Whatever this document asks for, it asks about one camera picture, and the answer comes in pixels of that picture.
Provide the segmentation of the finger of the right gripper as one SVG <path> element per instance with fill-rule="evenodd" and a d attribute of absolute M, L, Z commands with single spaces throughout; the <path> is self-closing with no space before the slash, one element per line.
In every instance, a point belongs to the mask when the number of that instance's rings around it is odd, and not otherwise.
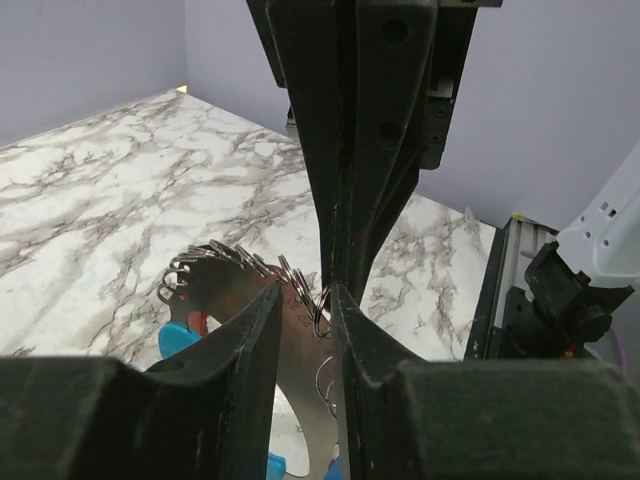
<path fill-rule="evenodd" d="M 266 6 L 316 208 L 322 282 L 352 283 L 356 126 L 353 1 Z"/>
<path fill-rule="evenodd" d="M 345 169 L 337 216 L 337 280 L 364 291 L 375 230 L 429 57 L 436 1 L 357 1 L 352 34 Z"/>

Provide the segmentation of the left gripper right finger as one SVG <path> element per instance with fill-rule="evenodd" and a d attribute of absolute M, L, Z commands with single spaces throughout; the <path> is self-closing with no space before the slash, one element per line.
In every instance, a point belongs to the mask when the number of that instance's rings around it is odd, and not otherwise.
<path fill-rule="evenodd" d="M 428 362 L 331 289 L 346 479 L 635 479 L 639 397 L 594 360 Z"/>

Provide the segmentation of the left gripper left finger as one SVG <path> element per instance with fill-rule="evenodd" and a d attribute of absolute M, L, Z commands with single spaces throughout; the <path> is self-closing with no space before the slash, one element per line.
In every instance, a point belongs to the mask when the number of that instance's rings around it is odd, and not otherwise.
<path fill-rule="evenodd" d="M 1 361 L 5 479 L 263 479 L 283 296 L 138 371 L 113 357 Z"/>

